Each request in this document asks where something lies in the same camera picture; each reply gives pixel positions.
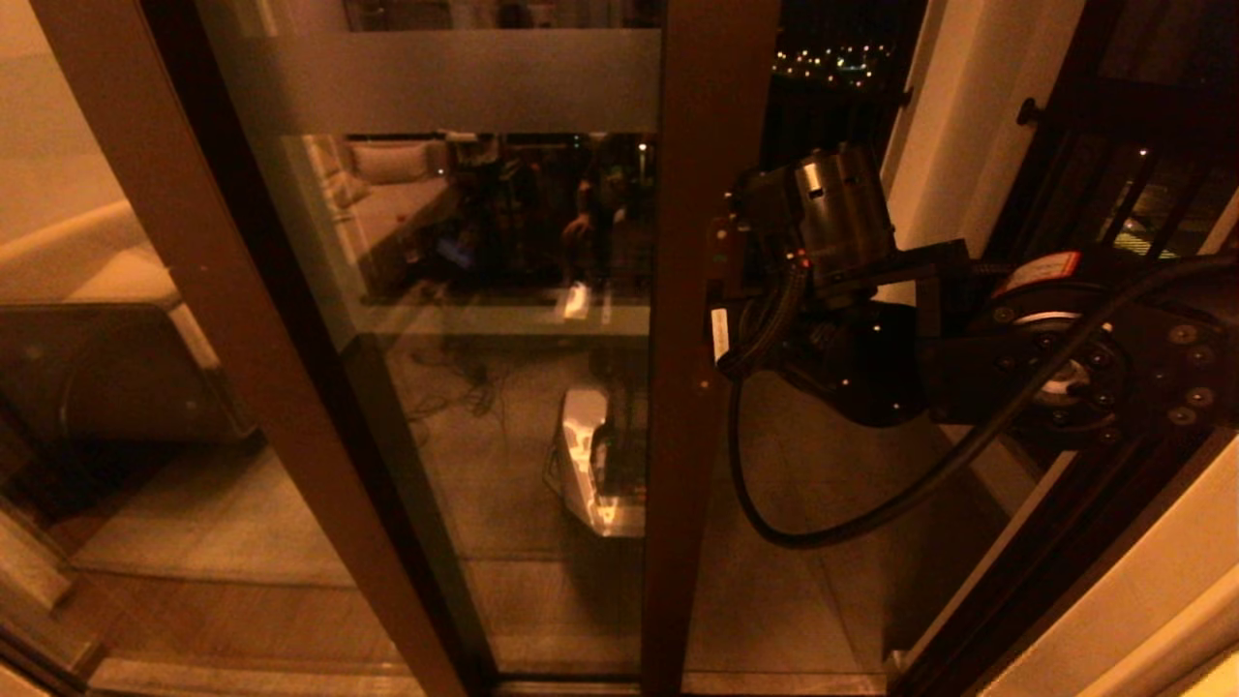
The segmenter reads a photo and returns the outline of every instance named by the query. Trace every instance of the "pillow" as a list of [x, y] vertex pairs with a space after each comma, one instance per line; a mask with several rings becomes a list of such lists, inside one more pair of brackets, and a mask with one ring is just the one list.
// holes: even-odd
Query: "pillow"
[[310, 162], [313, 165], [313, 171], [320, 178], [326, 180], [342, 168], [339, 156], [336, 154], [336, 147], [332, 144], [331, 136], [305, 135], [302, 136], [302, 140], [306, 144], [306, 152], [310, 155]]
[[418, 144], [353, 144], [357, 173], [370, 183], [400, 183], [430, 175], [426, 158], [427, 142]]
[[451, 166], [450, 157], [451, 154], [447, 150], [446, 142], [441, 140], [426, 142], [426, 170], [429, 170], [431, 176], [447, 173], [447, 168]]
[[323, 192], [333, 210], [339, 210], [366, 198], [370, 192], [370, 184], [353, 176], [353, 172], [341, 170], [323, 182]]

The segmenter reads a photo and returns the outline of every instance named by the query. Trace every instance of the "white wall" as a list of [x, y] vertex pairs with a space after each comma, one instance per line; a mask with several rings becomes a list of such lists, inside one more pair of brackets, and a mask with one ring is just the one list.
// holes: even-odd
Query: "white wall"
[[985, 248], [1032, 126], [1020, 104], [1044, 104], [1084, 0], [930, 0], [882, 180], [901, 249], [957, 236]]
[[1239, 447], [983, 692], [1154, 695], [1239, 640]]
[[0, 244], [124, 197], [27, 0], [0, 0]]

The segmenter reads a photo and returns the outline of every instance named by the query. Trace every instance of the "red label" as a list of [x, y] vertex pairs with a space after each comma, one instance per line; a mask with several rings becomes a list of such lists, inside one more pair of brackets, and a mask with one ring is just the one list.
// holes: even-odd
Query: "red label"
[[1018, 269], [1011, 271], [1002, 285], [994, 291], [994, 297], [1002, 295], [1031, 282], [1044, 280], [1058, 280], [1068, 277], [1075, 272], [1075, 265], [1080, 261], [1079, 251], [1059, 251], [1040, 259], [1033, 259]]

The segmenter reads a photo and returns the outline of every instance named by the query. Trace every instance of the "cable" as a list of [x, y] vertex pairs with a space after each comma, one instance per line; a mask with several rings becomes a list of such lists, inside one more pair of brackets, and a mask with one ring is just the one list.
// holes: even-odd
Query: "cable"
[[719, 373], [731, 380], [743, 380], [757, 369], [757, 363], [769, 353], [774, 343], [783, 339], [799, 314], [808, 280], [808, 266], [792, 264], [784, 275], [784, 281], [779, 284], [778, 300], [771, 316], [763, 317], [764, 323], [757, 329], [752, 340], [732, 348], [719, 359]]
[[748, 495], [748, 487], [745, 484], [745, 472], [740, 456], [740, 401], [742, 395], [743, 378], [735, 381], [731, 389], [731, 402], [727, 410], [727, 459], [731, 464], [731, 478], [736, 487], [736, 496], [740, 506], [745, 511], [750, 525], [766, 541], [788, 547], [792, 550], [813, 550], [838, 545], [871, 532], [887, 522], [902, 516], [918, 504], [926, 500], [939, 485], [960, 468], [968, 465], [981, 451], [990, 444], [1000, 433], [1006, 431], [1016, 416], [1032, 401], [1041, 387], [1058, 373], [1059, 366], [1070, 360], [1078, 348], [1083, 345], [1094, 331], [1121, 306], [1145, 295], [1157, 287], [1165, 286], [1176, 280], [1202, 275], [1212, 271], [1234, 269], [1237, 266], [1235, 254], [1218, 254], [1212, 256], [1191, 256], [1178, 259], [1144, 275], [1135, 276], [1126, 284], [1119, 286], [1106, 300], [1094, 307], [1090, 312], [1077, 319], [1070, 331], [1063, 337], [1058, 350], [1041, 365], [1041, 368], [1028, 379], [1028, 381], [1016, 392], [1001, 409], [983, 425], [976, 426], [963, 441], [933, 468], [929, 469], [911, 487], [888, 499], [886, 503], [861, 514], [846, 522], [813, 532], [784, 532], [771, 526], [762, 517], [752, 498]]

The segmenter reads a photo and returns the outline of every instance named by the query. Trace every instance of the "couch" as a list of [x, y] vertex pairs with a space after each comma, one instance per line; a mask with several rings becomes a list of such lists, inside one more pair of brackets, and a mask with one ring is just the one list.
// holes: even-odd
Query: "couch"
[[124, 199], [0, 245], [0, 416], [41, 441], [256, 428]]
[[302, 136], [323, 203], [367, 300], [399, 295], [418, 233], [456, 210], [447, 144], [441, 140], [347, 140]]

